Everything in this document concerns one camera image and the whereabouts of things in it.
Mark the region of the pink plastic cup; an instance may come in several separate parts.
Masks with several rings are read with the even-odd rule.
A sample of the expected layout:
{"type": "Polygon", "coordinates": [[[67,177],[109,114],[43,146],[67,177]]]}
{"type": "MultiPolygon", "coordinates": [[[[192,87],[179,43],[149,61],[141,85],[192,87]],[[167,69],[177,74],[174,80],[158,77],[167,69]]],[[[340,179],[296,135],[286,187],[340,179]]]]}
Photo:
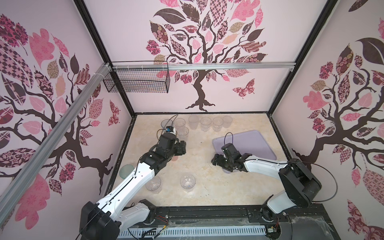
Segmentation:
{"type": "Polygon", "coordinates": [[[178,158],[179,158],[178,156],[173,156],[172,159],[171,159],[171,161],[175,162],[175,161],[178,160],[178,158]]]}

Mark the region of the clear glass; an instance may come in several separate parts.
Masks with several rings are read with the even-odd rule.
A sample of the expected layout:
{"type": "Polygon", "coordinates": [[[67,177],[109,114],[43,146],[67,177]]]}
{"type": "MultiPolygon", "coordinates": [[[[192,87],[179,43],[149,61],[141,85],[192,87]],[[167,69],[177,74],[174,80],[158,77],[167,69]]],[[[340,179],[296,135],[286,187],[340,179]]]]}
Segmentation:
{"type": "Polygon", "coordinates": [[[160,177],[155,176],[145,184],[145,187],[153,194],[158,194],[162,190],[162,180],[160,177]]]}
{"type": "Polygon", "coordinates": [[[192,174],[182,175],[180,185],[184,191],[191,192],[196,185],[196,179],[192,174]]]}

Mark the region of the teal dimpled plastic cup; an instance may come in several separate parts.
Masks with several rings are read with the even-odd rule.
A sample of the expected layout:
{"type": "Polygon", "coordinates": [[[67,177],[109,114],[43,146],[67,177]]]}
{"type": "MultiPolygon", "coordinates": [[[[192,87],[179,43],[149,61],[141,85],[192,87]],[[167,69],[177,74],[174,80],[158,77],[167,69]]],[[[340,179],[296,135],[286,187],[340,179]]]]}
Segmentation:
{"type": "Polygon", "coordinates": [[[122,179],[127,178],[133,172],[134,169],[135,169],[135,167],[132,166],[132,165],[124,165],[124,166],[122,166],[120,168],[120,170],[119,170],[120,178],[122,178],[122,179]]]}

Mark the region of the blue ribbed plastic cup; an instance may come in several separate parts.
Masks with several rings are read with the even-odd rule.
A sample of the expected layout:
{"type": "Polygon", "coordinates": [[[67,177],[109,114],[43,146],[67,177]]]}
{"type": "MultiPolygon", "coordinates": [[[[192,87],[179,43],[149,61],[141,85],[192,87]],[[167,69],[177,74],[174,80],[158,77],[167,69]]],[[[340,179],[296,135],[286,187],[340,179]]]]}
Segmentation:
{"type": "Polygon", "coordinates": [[[172,127],[174,125],[174,121],[172,119],[165,119],[161,122],[161,128],[166,129],[167,127],[172,127]]]}

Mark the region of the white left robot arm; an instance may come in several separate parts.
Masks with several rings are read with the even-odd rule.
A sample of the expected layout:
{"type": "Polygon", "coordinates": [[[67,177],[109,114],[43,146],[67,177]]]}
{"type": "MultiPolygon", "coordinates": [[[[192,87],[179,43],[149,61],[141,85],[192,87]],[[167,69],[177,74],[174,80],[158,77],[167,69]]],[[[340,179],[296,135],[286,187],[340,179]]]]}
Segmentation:
{"type": "Polygon", "coordinates": [[[149,202],[141,201],[129,208],[127,204],[174,156],[185,153],[186,142],[177,138],[176,130],[169,128],[162,133],[157,144],[140,157],[128,177],[96,203],[88,202],[83,206],[78,239],[116,240],[120,232],[146,221],[152,210],[149,202]]]}

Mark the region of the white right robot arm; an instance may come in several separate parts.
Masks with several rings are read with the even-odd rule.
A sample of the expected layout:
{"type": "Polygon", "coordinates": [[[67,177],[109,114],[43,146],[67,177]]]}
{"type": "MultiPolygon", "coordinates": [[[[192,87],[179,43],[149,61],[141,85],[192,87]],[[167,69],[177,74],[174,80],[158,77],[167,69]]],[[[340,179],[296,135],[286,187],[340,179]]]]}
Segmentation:
{"type": "Polygon", "coordinates": [[[284,190],[270,196],[261,206],[260,215],[271,222],[281,212],[298,206],[308,207],[322,188],[321,182],[298,160],[273,161],[255,155],[241,154],[232,143],[222,147],[222,154],[215,154],[211,163],[222,169],[258,173],[281,181],[284,190]]]}

